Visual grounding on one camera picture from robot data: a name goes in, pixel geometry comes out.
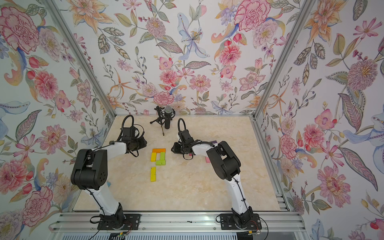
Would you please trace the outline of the orange long block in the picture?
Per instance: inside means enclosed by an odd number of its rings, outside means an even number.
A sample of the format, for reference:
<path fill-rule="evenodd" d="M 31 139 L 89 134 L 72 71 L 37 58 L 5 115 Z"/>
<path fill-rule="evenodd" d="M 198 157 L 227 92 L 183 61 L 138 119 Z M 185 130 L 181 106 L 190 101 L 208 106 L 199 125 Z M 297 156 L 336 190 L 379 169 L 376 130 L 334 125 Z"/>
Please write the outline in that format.
<path fill-rule="evenodd" d="M 152 152 L 153 153 L 165 153 L 166 149 L 153 149 Z"/>

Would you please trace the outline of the yellow short block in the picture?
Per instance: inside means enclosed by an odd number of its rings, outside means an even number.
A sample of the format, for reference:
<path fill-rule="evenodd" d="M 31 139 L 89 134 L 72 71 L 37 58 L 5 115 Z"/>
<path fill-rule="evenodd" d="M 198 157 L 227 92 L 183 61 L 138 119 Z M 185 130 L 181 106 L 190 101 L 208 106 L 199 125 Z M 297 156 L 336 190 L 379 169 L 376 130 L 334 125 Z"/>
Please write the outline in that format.
<path fill-rule="evenodd" d="M 151 162 L 156 162 L 157 160 L 157 153 L 151 153 Z"/>

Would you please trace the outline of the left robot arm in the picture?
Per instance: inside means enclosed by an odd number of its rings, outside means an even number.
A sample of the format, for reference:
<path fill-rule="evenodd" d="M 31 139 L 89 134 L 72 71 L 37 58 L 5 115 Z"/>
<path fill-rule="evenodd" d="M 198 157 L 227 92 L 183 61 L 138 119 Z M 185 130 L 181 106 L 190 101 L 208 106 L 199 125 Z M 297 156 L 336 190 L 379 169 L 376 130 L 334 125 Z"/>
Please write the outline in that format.
<path fill-rule="evenodd" d="M 147 146 L 144 131 L 136 125 L 121 128 L 120 136 L 104 147 L 81 149 L 75 160 L 71 183 L 87 192 L 99 206 L 101 225 L 122 229 L 127 220 L 122 204 L 111 194 L 108 179 L 108 162 L 120 155 L 139 156 L 139 150 Z"/>

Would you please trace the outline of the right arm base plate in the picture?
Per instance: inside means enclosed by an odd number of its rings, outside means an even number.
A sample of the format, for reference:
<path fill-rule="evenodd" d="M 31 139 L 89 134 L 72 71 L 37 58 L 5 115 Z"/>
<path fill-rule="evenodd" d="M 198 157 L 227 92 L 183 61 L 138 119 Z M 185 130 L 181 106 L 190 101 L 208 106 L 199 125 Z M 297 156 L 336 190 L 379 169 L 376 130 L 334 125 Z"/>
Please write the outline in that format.
<path fill-rule="evenodd" d="M 262 223 L 258 214 L 238 216 L 236 214 L 220 214 L 216 217 L 222 230 L 256 231 L 262 230 Z"/>

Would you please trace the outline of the yellow long block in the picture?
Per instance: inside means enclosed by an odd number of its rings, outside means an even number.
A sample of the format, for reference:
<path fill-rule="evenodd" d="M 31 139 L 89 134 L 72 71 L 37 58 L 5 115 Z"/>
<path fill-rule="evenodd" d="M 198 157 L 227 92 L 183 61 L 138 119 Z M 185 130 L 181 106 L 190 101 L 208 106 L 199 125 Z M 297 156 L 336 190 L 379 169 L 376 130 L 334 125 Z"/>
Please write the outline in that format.
<path fill-rule="evenodd" d="M 157 168 L 156 167 L 152 167 L 151 168 L 151 174 L 150 174 L 150 181 L 151 182 L 155 182 L 157 179 Z"/>

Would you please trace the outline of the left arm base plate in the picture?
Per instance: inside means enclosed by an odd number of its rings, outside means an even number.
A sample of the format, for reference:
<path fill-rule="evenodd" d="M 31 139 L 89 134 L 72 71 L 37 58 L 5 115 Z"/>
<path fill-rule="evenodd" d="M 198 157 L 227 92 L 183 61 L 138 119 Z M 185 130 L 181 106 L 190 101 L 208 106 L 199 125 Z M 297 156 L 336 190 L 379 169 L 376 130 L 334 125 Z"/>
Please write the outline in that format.
<path fill-rule="evenodd" d="M 98 223 L 97 229 L 102 231 L 128 231 L 138 230 L 140 220 L 140 214 L 123 214 L 122 216 L 102 216 Z"/>

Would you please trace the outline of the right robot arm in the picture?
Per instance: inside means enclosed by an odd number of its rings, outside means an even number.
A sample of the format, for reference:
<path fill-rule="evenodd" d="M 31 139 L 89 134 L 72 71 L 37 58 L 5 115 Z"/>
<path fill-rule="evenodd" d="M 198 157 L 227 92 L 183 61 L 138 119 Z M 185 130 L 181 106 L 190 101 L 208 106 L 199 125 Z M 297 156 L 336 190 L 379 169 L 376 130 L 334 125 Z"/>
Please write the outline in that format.
<path fill-rule="evenodd" d="M 220 143 L 194 140 L 188 130 L 178 133 L 172 152 L 180 155 L 204 156 L 209 158 L 216 175 L 226 182 L 232 201 L 232 216 L 237 227 L 245 229 L 253 217 L 241 183 L 241 162 L 225 141 Z"/>

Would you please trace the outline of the lime green block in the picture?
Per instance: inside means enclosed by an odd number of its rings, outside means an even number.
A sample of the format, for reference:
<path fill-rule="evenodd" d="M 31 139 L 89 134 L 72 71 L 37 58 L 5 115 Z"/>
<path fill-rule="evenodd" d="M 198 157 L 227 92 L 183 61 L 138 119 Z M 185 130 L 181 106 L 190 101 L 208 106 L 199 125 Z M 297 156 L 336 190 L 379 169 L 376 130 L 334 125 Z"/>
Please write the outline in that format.
<path fill-rule="evenodd" d="M 156 161 L 156 166 L 165 166 L 166 165 L 166 160 L 158 160 Z"/>
<path fill-rule="evenodd" d="M 165 152 L 161 152 L 160 153 L 160 161 L 164 161 L 165 160 L 165 156 L 166 156 L 166 153 Z"/>

